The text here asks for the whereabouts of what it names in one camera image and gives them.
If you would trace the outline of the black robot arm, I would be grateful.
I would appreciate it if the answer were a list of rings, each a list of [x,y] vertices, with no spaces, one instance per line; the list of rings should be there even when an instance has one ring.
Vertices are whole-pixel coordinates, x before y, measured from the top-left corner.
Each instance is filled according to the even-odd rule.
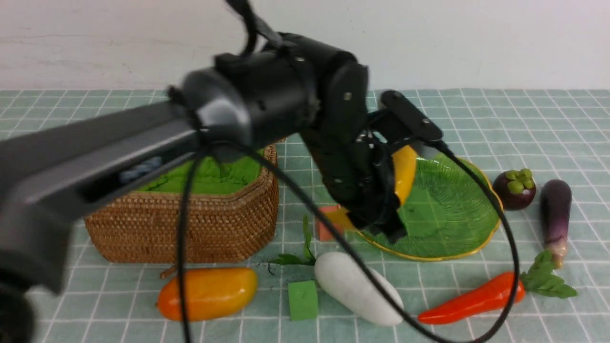
[[[350,52],[281,33],[250,56],[222,54],[169,100],[1,142],[1,341],[28,343],[33,286],[60,293],[78,219],[201,155],[240,158],[298,133],[358,229],[405,237],[391,154],[366,109],[368,69]]]

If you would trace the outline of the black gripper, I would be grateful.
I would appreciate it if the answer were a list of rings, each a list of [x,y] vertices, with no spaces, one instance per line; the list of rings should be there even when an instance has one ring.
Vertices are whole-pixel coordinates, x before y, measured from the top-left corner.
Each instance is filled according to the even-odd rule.
[[[304,128],[307,146],[331,197],[364,223],[374,223],[388,243],[407,236],[398,211],[382,209],[394,201],[394,163],[391,151],[370,130],[363,111],[323,113]]]

